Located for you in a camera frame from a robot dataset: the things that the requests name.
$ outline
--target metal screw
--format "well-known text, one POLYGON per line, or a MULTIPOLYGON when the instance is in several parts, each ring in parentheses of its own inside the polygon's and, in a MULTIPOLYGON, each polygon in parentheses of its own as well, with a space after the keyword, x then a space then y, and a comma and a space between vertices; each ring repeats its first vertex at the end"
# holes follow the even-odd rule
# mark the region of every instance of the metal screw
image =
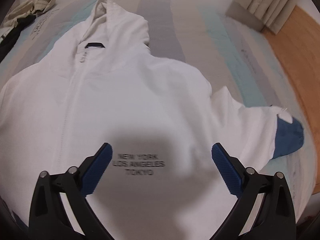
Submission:
POLYGON ((41 177, 41 178, 44 178, 45 176, 47 176, 47 174, 48 174, 48 173, 47 173, 46 171, 41 171, 41 172, 40 172, 40 177, 41 177))
POLYGON ((246 171, 247 171, 247 173, 249 173, 251 175, 255 173, 254 168, 251 168, 251 167, 247 168, 246 171))
POLYGON ((277 174, 277 177, 278 177, 279 179, 283 179, 283 178, 284 178, 284 175, 283 175, 282 172, 277 172, 276 174, 277 174))
POLYGON ((78 168, 77 168, 76 166, 72 166, 72 167, 70 167, 70 168, 68 169, 68 172, 69 172, 70 174, 74 174, 74 173, 77 172, 77 170, 78 170, 78 168))

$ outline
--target blue gripper pad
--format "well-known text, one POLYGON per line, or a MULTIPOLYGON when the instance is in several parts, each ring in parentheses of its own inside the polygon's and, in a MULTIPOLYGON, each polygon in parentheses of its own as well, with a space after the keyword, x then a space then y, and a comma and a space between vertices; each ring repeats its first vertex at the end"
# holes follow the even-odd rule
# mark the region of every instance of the blue gripper pad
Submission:
POLYGON ((100 178, 108 167, 112 159, 112 148, 110 144, 106 144, 105 148, 95 158, 91 166, 87 169, 82 177, 81 195, 87 196, 94 192, 100 178))
POLYGON ((211 154, 228 190, 232 195, 240 198, 243 192, 242 179, 219 144, 216 143, 212 146, 211 154))

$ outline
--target crumpled clothes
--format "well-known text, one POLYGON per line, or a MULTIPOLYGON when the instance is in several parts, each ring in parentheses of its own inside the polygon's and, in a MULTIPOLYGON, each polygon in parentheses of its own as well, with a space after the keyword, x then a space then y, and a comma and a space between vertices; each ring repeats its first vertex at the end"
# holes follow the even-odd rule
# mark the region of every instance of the crumpled clothes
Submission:
POLYGON ((55 5, 55 2, 56 0, 27 0, 6 15, 3 27, 16 27, 17 19, 25 18, 30 14, 36 16, 44 14, 55 5))

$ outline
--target wooden panel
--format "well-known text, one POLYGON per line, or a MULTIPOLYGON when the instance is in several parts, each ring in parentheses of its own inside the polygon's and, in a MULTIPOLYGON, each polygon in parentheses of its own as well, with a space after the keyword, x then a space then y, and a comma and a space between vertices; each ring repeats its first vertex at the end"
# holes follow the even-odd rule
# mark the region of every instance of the wooden panel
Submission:
POLYGON ((296 6, 277 35, 263 30, 309 122, 318 154, 315 191, 320 192, 320 25, 296 6))

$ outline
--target bedsheet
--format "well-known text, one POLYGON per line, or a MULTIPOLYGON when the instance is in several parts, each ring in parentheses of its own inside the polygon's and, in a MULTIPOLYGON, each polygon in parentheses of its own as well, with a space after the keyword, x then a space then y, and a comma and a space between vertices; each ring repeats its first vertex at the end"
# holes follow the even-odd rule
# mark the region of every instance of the bedsheet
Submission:
MULTIPOLYGON (((276 105, 304 126, 305 142, 297 152, 269 163, 261 173, 285 174, 298 220, 313 191, 316 152, 308 123, 268 42, 256 31, 215 13, 213 6, 191 0, 114 0, 142 15, 149 26, 151 54, 197 67, 213 93, 226 85, 247 107, 276 105)), ((36 19, 0 63, 0 87, 24 68, 39 62, 66 31, 84 21, 96 0, 60 4, 36 19)))

